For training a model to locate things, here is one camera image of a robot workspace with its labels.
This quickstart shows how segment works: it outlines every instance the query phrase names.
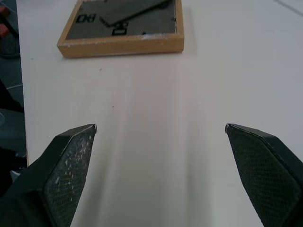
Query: white table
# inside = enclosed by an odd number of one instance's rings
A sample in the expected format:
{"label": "white table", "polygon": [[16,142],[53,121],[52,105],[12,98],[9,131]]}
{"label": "white table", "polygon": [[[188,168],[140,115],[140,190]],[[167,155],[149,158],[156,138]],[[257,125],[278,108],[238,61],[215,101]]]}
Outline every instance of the white table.
{"label": "white table", "polygon": [[274,134],[303,160],[303,17],[184,0],[182,54],[68,60],[56,43],[75,0],[17,2],[29,162],[98,126],[73,227],[262,226],[224,127]]}

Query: red object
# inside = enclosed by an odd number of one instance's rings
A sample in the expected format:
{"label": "red object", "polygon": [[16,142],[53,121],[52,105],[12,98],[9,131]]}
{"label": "red object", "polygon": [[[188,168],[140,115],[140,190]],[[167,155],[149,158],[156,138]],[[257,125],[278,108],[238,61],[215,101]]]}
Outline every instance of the red object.
{"label": "red object", "polygon": [[7,17],[9,15],[9,9],[4,6],[0,6],[0,13],[4,16]]}
{"label": "red object", "polygon": [[8,28],[4,24],[0,24],[0,39],[9,34]]}
{"label": "red object", "polygon": [[[4,6],[0,6],[0,13],[7,17],[9,15],[9,9]],[[7,36],[9,34],[8,28],[4,24],[0,24],[0,39]]]}

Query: wooden frame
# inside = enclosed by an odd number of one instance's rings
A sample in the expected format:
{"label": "wooden frame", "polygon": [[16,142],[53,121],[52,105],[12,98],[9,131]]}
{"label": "wooden frame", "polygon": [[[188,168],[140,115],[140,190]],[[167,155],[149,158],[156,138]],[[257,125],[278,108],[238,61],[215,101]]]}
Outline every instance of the wooden frame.
{"label": "wooden frame", "polygon": [[182,52],[184,49],[184,28],[181,0],[175,0],[176,33],[154,35],[125,35],[104,38],[66,40],[67,34],[84,0],[75,5],[65,25],[57,47],[64,57],[93,57],[106,55]]}

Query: wooden tray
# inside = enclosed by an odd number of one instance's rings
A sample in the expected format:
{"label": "wooden tray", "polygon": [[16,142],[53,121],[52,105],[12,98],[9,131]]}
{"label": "wooden tray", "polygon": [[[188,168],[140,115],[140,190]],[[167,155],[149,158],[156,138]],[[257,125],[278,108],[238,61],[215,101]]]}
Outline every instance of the wooden tray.
{"label": "wooden tray", "polygon": [[181,0],[172,0],[163,9],[154,8],[112,27],[102,21],[106,3],[77,2],[57,43],[64,57],[183,51]]}

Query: textured gripper pad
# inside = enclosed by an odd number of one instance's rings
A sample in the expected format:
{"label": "textured gripper pad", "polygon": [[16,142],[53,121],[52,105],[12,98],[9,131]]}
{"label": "textured gripper pad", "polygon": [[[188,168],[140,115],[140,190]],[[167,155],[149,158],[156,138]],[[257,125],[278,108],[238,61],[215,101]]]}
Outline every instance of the textured gripper pad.
{"label": "textured gripper pad", "polygon": [[94,127],[73,137],[44,188],[45,199],[58,227],[69,227],[89,167]]}
{"label": "textured gripper pad", "polygon": [[282,227],[301,197],[301,188],[261,138],[229,129],[243,186],[265,227]]}

